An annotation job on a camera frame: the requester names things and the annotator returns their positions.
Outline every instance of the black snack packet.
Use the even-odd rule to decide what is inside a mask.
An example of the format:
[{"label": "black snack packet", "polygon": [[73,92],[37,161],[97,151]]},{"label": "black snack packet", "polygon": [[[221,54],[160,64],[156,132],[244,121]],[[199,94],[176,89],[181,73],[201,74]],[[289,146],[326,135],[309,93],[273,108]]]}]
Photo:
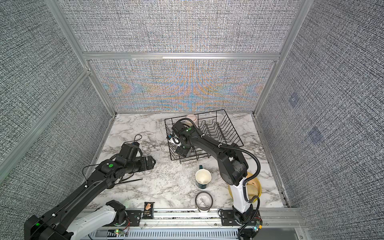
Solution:
[{"label": "black snack packet", "polygon": [[153,204],[155,202],[144,202],[143,219],[153,219]]}]

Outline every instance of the black mounting plate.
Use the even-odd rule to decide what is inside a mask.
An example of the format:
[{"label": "black mounting plate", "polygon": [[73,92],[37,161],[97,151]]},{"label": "black mounting plate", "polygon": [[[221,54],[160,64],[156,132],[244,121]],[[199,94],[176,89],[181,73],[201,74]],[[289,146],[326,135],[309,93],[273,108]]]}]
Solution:
[{"label": "black mounting plate", "polygon": [[[127,213],[127,217],[129,219],[129,226],[130,227],[138,227],[141,220],[141,210],[125,210]],[[113,224],[105,225],[106,227],[115,227],[115,228],[125,228],[128,225],[128,222],[124,223],[121,226],[115,226]]]},{"label": "black mounting plate", "polygon": [[[223,226],[241,226],[238,224],[234,218],[233,210],[221,210],[220,213],[221,225]],[[257,214],[253,220],[249,223],[250,226],[254,226],[257,219]]]}]

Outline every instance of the blue square patch on wall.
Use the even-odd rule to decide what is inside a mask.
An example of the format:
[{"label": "blue square patch on wall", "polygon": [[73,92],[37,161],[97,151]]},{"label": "blue square patch on wall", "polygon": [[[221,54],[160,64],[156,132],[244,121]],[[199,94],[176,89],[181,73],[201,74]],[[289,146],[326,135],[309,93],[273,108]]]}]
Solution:
[{"label": "blue square patch on wall", "polygon": [[297,95],[297,93],[292,93],[288,101],[293,108],[296,107],[297,103],[299,102],[299,95]]},{"label": "blue square patch on wall", "polygon": [[320,130],[316,126],[314,126],[310,130],[310,132],[308,133],[308,136],[310,137],[313,144],[317,144],[323,138],[323,135],[321,134]]}]

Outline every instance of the robotic arm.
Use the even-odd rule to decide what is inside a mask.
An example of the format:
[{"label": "robotic arm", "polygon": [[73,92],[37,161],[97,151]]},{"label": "robotic arm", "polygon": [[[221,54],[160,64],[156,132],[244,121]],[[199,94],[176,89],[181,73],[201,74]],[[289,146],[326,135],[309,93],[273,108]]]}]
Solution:
[{"label": "robotic arm", "polygon": [[91,176],[61,203],[41,217],[31,216],[24,223],[24,239],[78,240],[101,226],[123,224],[125,206],[115,200],[77,222],[73,220],[99,193],[113,188],[115,181],[126,173],[153,169],[155,163],[151,156],[143,157],[138,142],[124,143],[120,153],[97,165]]},{"label": "robotic arm", "polygon": [[[183,124],[183,121],[189,121],[193,125],[188,126]],[[258,159],[252,153],[239,148],[234,143],[228,145],[206,136],[188,118],[178,120],[173,125],[172,130],[174,136],[169,135],[167,139],[169,142],[177,145],[177,154],[186,157],[193,146],[201,148],[217,160],[220,176],[230,185],[232,191],[234,218],[239,224],[246,226],[258,211],[258,207],[254,210],[251,204],[258,197],[255,196],[249,200],[246,189],[246,183],[254,179],[260,172]],[[248,164],[243,156],[243,152],[250,155],[257,164],[256,173],[249,178],[246,178]]]}]

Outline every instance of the marble pattern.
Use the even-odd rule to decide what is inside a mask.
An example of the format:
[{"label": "marble pattern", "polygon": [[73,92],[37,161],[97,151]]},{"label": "marble pattern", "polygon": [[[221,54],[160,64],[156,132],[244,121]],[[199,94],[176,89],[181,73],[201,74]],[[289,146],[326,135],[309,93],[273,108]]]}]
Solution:
[{"label": "marble pattern", "polygon": [[[144,202],[155,202],[155,208],[195,208],[195,196],[201,191],[195,184],[195,173],[199,165],[211,172],[212,180],[206,191],[213,199],[213,207],[232,207],[233,200],[228,185],[219,175],[217,161],[202,158],[180,163],[171,161],[164,126],[165,118],[183,114],[118,114],[106,140],[98,163],[120,151],[121,144],[133,140],[138,133],[142,135],[140,147],[145,156],[151,155],[156,161],[153,170],[136,173],[131,179],[143,178],[127,184],[116,185],[104,190],[87,207],[97,208],[114,199],[127,208],[143,208]],[[244,148],[253,152],[261,164],[258,180],[262,185],[260,207],[283,207],[263,146],[250,114],[229,114]],[[248,155],[248,171],[256,171],[256,163]]]}]

